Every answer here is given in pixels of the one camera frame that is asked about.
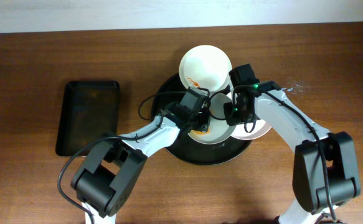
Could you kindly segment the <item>round black tray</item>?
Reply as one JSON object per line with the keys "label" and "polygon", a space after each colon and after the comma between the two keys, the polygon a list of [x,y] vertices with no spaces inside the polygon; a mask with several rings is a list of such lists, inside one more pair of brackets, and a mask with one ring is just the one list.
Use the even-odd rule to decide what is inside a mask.
{"label": "round black tray", "polygon": [[[157,93],[181,90],[186,89],[179,79],[179,74],[176,73],[161,85]],[[161,108],[164,109],[171,101],[168,95],[155,97],[151,107],[151,116],[156,115]],[[201,144],[190,136],[184,135],[171,146],[165,147],[165,149],[184,162],[208,166],[231,161],[245,151],[251,143],[252,140],[239,140],[229,137],[220,143]]]}

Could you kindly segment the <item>rectangular black tray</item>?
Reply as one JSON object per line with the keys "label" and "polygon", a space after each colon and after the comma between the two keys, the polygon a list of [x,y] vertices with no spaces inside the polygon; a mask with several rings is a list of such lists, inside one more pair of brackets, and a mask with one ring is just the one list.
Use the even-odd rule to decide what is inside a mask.
{"label": "rectangular black tray", "polygon": [[115,134],[119,107],[120,85],[114,80],[68,82],[64,88],[56,155],[72,156],[105,134]]}

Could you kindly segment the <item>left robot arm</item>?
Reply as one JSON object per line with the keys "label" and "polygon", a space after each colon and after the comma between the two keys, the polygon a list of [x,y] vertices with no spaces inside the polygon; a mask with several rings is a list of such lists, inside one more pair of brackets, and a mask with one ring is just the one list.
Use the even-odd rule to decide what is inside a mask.
{"label": "left robot arm", "polygon": [[70,183],[86,223],[114,223],[148,158],[181,135],[208,127],[203,110],[209,101],[209,90],[190,87],[141,129],[87,144],[90,152]]}

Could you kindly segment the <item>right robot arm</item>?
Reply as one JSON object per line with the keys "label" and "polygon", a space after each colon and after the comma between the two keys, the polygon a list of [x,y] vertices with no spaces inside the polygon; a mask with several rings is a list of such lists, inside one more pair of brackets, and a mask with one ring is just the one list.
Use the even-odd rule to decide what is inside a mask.
{"label": "right robot arm", "polygon": [[273,81],[261,82],[249,64],[229,71],[232,100],[224,104],[228,125],[263,120],[294,153],[293,192],[289,209],[275,223],[320,223],[361,194],[354,141],[332,133],[305,115]]}

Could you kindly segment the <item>orange green sponge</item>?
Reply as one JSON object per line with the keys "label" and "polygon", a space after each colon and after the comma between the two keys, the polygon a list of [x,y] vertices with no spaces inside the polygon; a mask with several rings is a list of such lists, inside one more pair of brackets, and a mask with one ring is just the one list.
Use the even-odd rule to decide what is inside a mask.
{"label": "orange green sponge", "polygon": [[210,128],[208,128],[206,131],[196,131],[192,130],[191,133],[198,134],[198,135],[205,135],[210,133]]}

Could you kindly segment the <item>light blue plate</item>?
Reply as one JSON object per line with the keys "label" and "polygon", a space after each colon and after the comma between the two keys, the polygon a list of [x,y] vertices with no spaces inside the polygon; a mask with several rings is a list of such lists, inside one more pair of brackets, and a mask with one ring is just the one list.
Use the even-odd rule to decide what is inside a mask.
{"label": "light blue plate", "polygon": [[[217,118],[225,118],[224,104],[232,100],[223,93],[218,93],[211,99],[210,113]],[[217,144],[231,136],[235,126],[229,126],[226,120],[210,118],[209,128],[206,133],[191,131],[188,135],[201,144]]]}

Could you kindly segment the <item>white plate with ketchup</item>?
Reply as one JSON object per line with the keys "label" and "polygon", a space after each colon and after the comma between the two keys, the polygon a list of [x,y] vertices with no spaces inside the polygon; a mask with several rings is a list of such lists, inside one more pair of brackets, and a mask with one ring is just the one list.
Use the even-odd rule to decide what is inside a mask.
{"label": "white plate with ketchup", "polygon": [[185,88],[190,86],[223,90],[230,83],[232,64],[221,49],[199,45],[186,52],[179,65],[179,78]]}

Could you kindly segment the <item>pink plate with ketchup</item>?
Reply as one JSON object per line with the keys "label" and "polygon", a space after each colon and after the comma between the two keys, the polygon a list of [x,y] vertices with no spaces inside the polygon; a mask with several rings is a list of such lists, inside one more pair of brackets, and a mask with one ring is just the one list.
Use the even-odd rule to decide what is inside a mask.
{"label": "pink plate with ketchup", "polygon": [[[242,101],[247,103],[246,108],[240,108],[238,111],[232,110],[231,112],[224,110],[226,117],[225,121],[233,128],[231,137],[239,140],[253,140],[259,138],[266,134],[271,129],[271,126],[266,124],[265,121],[260,121],[260,119],[255,116],[253,95],[243,93],[242,98]],[[248,121],[233,125],[233,119],[239,118],[239,112],[242,113],[242,118],[247,115]]]}

